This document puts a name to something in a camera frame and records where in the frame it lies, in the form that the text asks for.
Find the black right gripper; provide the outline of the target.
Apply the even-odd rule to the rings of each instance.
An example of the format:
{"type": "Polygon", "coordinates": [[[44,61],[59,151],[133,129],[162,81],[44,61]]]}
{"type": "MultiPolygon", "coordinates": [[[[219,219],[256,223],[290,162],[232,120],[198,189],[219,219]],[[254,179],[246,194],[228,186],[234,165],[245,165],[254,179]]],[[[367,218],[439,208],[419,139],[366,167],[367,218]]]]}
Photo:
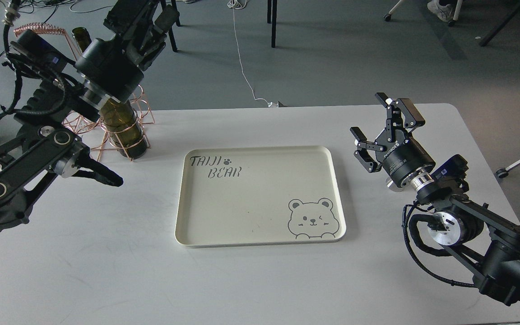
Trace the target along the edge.
{"type": "Polygon", "coordinates": [[[374,96],[389,111],[385,127],[374,141],[368,141],[359,127],[351,127],[357,147],[353,154],[368,173],[383,169],[402,188],[411,173],[420,168],[430,172],[435,167],[435,161],[412,136],[413,129],[426,121],[409,98],[393,100],[386,93],[374,96]]]}

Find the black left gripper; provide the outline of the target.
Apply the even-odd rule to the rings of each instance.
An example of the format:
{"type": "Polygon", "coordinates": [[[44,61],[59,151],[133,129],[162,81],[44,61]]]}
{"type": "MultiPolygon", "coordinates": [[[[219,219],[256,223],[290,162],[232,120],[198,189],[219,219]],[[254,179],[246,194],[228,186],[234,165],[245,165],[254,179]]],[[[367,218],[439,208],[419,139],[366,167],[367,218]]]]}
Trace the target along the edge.
{"type": "Polygon", "coordinates": [[[118,0],[103,22],[114,36],[94,39],[75,63],[85,78],[81,99],[89,105],[127,101],[165,48],[178,18],[164,0],[118,0]]]}

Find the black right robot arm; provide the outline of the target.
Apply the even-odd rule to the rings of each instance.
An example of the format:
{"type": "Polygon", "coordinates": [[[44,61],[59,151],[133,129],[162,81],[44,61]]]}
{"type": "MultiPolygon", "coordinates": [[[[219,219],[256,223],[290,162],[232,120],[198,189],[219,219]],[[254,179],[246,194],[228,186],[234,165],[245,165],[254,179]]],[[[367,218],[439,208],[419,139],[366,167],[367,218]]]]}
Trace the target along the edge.
{"type": "Polygon", "coordinates": [[[467,196],[465,181],[468,163],[459,154],[441,167],[413,138],[413,130],[425,124],[410,99],[390,99],[385,93],[375,97],[386,111],[385,127],[368,141],[358,127],[355,158],[369,173],[384,170],[392,191],[412,188],[416,200],[403,208],[403,238],[411,257],[422,269],[411,248],[437,257],[452,256],[472,274],[472,282],[435,279],[452,286],[476,288],[483,295],[511,305],[520,301],[520,225],[478,205],[467,196]]]}

